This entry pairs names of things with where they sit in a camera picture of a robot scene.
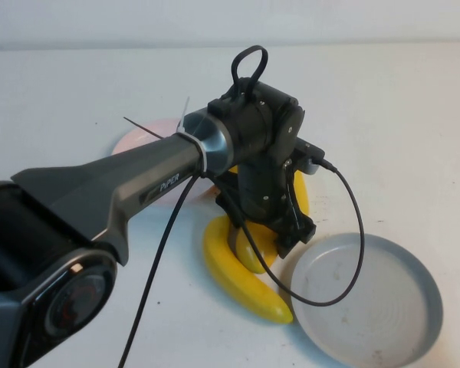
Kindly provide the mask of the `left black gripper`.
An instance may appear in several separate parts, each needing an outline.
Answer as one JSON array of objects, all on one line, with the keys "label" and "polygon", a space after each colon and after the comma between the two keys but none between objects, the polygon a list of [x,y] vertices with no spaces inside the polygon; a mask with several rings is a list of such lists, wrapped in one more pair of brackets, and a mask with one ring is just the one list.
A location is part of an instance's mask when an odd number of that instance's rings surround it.
[{"label": "left black gripper", "polygon": [[315,235],[315,224],[298,204],[294,189],[296,165],[291,158],[275,164],[260,155],[216,178],[221,193],[216,199],[229,215],[229,247],[236,249],[244,220],[263,225],[277,236],[279,256],[287,256],[292,246],[306,243]]}]

